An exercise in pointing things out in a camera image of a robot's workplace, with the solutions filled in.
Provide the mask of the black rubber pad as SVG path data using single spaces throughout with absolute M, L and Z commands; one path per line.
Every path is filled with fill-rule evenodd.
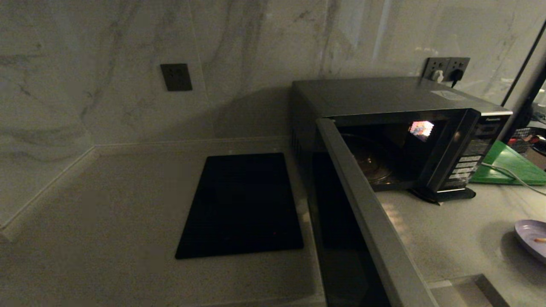
M 426 187 L 416 187 L 410 188 L 408 192 L 418 197 L 420 200 L 439 206 L 444 202 L 471 200 L 476 196 L 476 192 L 470 188 L 463 188 L 462 190 L 432 191 Z

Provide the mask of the purple plastic plate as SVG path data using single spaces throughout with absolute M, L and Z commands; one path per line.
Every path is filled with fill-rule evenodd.
M 520 220 L 514 225 L 517 241 L 534 258 L 546 264 L 546 243 L 534 242 L 535 237 L 546 237 L 546 222 Z

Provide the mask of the glass microwave turntable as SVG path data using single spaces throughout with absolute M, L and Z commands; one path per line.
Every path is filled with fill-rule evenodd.
M 378 183 L 392 175 L 391 155 L 384 146 L 356 134 L 341 136 L 368 182 Z

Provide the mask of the silver black microwave oven body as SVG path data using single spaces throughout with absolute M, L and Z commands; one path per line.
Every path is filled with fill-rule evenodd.
M 289 99 L 292 145 L 310 181 L 330 161 L 316 120 L 363 136 L 391 155 L 392 175 L 372 190 L 462 190 L 512 111 L 418 76 L 294 81 Z

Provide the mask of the green plastic cutting board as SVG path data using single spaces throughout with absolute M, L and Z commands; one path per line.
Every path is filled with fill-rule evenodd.
M 508 171 L 530 186 L 546 186 L 546 171 L 500 141 L 491 147 L 470 183 L 520 185 Z

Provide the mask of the black glass induction cooktop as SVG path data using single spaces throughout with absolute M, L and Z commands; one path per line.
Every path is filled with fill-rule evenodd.
M 176 260 L 303 247 L 283 153 L 206 158 Z

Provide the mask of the dark grey single wall socket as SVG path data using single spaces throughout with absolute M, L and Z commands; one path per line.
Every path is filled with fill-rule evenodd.
M 188 64 L 160 64 L 160 69 L 167 91 L 193 90 Z

